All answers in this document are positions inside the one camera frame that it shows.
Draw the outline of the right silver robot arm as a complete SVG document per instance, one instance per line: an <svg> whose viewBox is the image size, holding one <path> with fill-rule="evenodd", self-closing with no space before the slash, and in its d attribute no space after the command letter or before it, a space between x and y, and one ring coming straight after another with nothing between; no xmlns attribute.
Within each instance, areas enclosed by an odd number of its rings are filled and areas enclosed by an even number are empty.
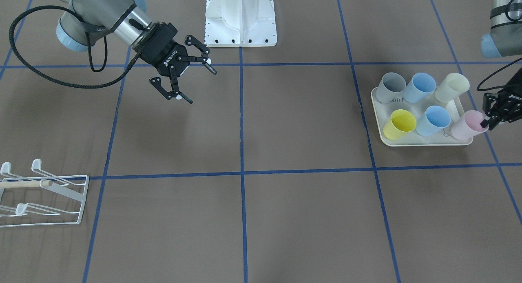
<svg viewBox="0 0 522 283"><path fill-rule="evenodd" d="M177 29L147 16L144 0L60 1L67 3L56 28L62 45L73 51L89 51L99 39L115 34L157 70L149 82L166 99L191 102L178 86L178 78L191 63L200 63L217 74L211 66L210 49L192 35L186 36L183 44L177 43Z"/></svg>

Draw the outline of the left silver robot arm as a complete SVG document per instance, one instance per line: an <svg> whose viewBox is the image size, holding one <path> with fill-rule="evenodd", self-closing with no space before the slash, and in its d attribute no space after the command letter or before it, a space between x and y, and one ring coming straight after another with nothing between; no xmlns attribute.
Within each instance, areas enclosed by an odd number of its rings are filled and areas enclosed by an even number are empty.
<svg viewBox="0 0 522 283"><path fill-rule="evenodd" d="M481 38L484 58L520 56L522 53L522 0L493 0L490 31ZM518 70L507 84L484 88L481 126L493 130L499 123L521 119L522 75Z"/></svg>

